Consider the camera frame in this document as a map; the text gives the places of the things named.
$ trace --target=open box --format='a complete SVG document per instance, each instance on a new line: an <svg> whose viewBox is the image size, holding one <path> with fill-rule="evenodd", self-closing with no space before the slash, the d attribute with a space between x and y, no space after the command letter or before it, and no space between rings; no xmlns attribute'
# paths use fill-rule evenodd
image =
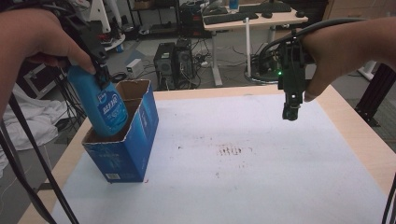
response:
<svg viewBox="0 0 396 224"><path fill-rule="evenodd" d="M102 137L90 129L82 145L110 182L141 182L158 126L158 112L149 80L122 81L116 86L128 111L121 131Z"/></svg>
<svg viewBox="0 0 396 224"><path fill-rule="evenodd" d="M134 10L148 9L154 6L154 0L134 1Z"/></svg>

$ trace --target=wooden tabletop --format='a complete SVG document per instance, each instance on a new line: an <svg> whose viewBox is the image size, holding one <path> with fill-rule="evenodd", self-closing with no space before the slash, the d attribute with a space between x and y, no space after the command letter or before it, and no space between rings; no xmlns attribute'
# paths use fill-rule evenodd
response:
<svg viewBox="0 0 396 224"><path fill-rule="evenodd" d="M266 19L262 17L261 13L257 13L259 18L255 20L250 20L249 26L269 27L273 25L295 24L295 23L302 23L308 21L307 17L297 18L295 14L296 14L296 10L293 9L291 12L273 13L273 17L271 19ZM204 27L207 31L242 29L245 28L245 26L246 25L242 21L224 22L224 23L211 24L211 25L206 25L204 23Z"/></svg>
<svg viewBox="0 0 396 224"><path fill-rule="evenodd" d="M276 85L272 85L192 91L156 91L154 92L154 96L156 101L164 101L227 97L245 94L265 95L282 93L282 91L277 89ZM317 101L334 123L340 134L344 136L350 148L365 166L368 173L374 178L384 194L388 195L396 171L396 154L384 143L384 141L382 141L370 126L363 121L333 87L329 87L323 92ZM86 119L52 171L61 188L73 172L81 154L84 152L81 140L90 128L91 124ZM56 196L53 192L50 190L40 191L38 195L51 211L56 202ZM21 218L20 223L45 223L45 221L39 216L33 206L30 205Z"/></svg>

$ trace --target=floor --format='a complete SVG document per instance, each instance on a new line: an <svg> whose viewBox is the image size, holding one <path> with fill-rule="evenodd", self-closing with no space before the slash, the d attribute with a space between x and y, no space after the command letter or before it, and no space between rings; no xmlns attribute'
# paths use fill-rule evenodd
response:
<svg viewBox="0 0 396 224"><path fill-rule="evenodd" d="M262 41L265 39L264 36L266 36L266 32L263 30L255 30L252 32L251 52L256 52L259 49ZM151 79L154 89L156 89L157 80L155 73L152 73L154 71L152 58L160 43L175 41L175 39L140 40L139 42L127 41L123 45L124 52L117 53L114 50L109 52L109 71L111 74L126 72L125 64L131 62L134 58L142 58L143 63L146 66L146 75L142 78ZM210 39L206 40L206 42L197 42L196 39L193 39L192 42L195 46L193 50L194 55L206 55L208 53L207 49L211 49ZM243 32L219 34L218 42L219 68L223 81L223 88L255 85L248 82L242 75L246 68L246 38L244 37ZM205 60L210 62L211 57L206 56ZM314 71L314 65L308 66L306 69L308 76L312 76ZM198 70L198 74L201 78L199 88L215 87L210 68L203 65L203 67ZM353 73L348 76L338 78L332 85L345 99L359 99L369 85L369 81L358 73ZM62 100L59 92L57 91L52 91L46 97L52 100ZM395 87L390 91L387 99L396 106ZM40 147L40 151L48 162L48 166L51 168L55 166L57 160L62 156L65 148L66 144L57 144L55 143L55 140L53 140L52 142ZM46 177L39 166L38 160L35 158L35 153L33 150L25 150L19 154L21 156L21 161L28 181L31 186L38 188ZM18 220L24 213L28 204L29 199L24 189L21 187L19 181L16 180L15 175L8 166L4 171L4 176L0 178L0 223L18 223Z"/></svg>

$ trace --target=bottle label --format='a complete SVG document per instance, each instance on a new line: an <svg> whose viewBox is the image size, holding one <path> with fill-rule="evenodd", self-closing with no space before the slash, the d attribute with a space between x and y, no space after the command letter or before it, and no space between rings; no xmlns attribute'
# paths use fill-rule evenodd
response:
<svg viewBox="0 0 396 224"><path fill-rule="evenodd" d="M99 100L98 109L109 128L116 127L125 121L125 107L115 91L103 90L97 95L97 98Z"/></svg>

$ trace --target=hand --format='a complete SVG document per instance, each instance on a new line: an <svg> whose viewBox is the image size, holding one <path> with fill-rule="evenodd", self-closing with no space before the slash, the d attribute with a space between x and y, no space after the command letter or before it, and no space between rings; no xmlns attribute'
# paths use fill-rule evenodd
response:
<svg viewBox="0 0 396 224"><path fill-rule="evenodd" d="M396 68L396 20L384 18L336 25L315 31L302 41L317 64L304 100L312 101L338 77L373 60Z"/></svg>
<svg viewBox="0 0 396 224"><path fill-rule="evenodd" d="M22 62L59 65L54 56L66 56L94 74L91 59L62 29L58 19L42 9L18 9L0 13L0 118Z"/></svg>
<svg viewBox="0 0 396 224"><path fill-rule="evenodd" d="M34 36L35 42L30 46L30 50L26 52L28 61L32 63L44 63L49 66L60 66L55 56L66 56L71 61L75 61L87 72L94 74L95 70L92 61L88 54L84 52L76 42L67 35L62 29L58 19L49 11L40 9L24 9L22 10L24 16L28 14L30 20L35 20L40 24L36 27Z"/></svg>

